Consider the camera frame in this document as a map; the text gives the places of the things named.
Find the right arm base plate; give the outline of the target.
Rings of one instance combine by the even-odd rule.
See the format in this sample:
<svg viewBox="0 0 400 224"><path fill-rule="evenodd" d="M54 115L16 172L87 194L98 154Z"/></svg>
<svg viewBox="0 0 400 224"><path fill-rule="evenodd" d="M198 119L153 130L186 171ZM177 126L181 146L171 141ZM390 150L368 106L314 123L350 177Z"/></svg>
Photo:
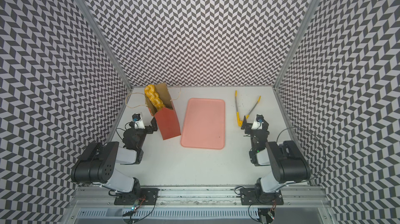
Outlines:
<svg viewBox="0 0 400 224"><path fill-rule="evenodd" d="M250 205L283 205L283 196L281 192L265 193L254 188L239 189L241 204L244 206Z"/></svg>

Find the twisted braided bread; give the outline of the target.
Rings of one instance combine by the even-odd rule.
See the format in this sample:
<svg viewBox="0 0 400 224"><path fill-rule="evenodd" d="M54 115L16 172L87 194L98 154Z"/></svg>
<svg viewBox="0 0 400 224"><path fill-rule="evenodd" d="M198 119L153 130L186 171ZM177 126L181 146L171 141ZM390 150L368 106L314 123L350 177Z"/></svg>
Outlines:
<svg viewBox="0 0 400 224"><path fill-rule="evenodd" d="M160 99L159 94L156 92L155 85L150 84L146 86L144 93L157 111L166 107L163 101Z"/></svg>

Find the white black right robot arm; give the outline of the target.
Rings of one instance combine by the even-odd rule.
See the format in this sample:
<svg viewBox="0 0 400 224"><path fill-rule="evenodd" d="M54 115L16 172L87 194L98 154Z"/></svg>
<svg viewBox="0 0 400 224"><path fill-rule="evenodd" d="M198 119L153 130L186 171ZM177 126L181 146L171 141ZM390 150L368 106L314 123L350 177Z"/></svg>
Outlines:
<svg viewBox="0 0 400 224"><path fill-rule="evenodd" d="M268 167L270 172L257 179L253 188L240 188L242 205L282 205L281 189L290 184L308 181L311 169L294 141L277 143L268 140L269 124L263 115L253 123L242 120L241 130L251 138L250 162L256 167Z"/></svg>

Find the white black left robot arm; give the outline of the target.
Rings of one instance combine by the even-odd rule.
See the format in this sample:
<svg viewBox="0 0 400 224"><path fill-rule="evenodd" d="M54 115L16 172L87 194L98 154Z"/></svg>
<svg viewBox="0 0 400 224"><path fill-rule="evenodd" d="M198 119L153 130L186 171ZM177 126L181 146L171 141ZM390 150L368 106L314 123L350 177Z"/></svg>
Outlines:
<svg viewBox="0 0 400 224"><path fill-rule="evenodd" d="M118 171L115 165L140 164L144 155L145 138L158 131L158 126L155 118L149 126L145 126L139 113L132 116L129 126L122 136L123 147L120 147L119 142L91 142L72 168L72 182L102 186L115 191L117 197L140 198L139 180Z"/></svg>

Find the red paper bag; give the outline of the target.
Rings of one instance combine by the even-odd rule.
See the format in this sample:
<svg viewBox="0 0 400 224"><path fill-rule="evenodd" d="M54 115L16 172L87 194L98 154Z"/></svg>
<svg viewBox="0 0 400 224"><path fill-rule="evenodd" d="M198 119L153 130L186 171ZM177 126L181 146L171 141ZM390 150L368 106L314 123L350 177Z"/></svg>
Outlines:
<svg viewBox="0 0 400 224"><path fill-rule="evenodd" d="M174 107L172 98L169 92L169 88L166 83L155 84L156 92L159 94L160 99L165 104L165 108L157 111L150 100L145 96L144 92L132 92L128 96L132 95L143 95L144 103L137 106L128 106L128 96L126 97L126 106L134 109L137 107L145 106L149 110L152 117L155 117L158 125L158 129L161 132L163 140L174 138L181 135L180 124L177 116L177 112Z"/></svg>

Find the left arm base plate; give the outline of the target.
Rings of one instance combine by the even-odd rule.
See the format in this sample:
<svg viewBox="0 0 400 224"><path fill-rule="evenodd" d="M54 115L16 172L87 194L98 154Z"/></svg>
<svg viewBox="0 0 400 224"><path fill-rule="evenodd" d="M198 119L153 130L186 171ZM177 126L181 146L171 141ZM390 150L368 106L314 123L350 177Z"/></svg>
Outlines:
<svg viewBox="0 0 400 224"><path fill-rule="evenodd" d="M116 193L114 205L155 205L158 193L159 188L142 188L140 190L133 190L129 193Z"/></svg>

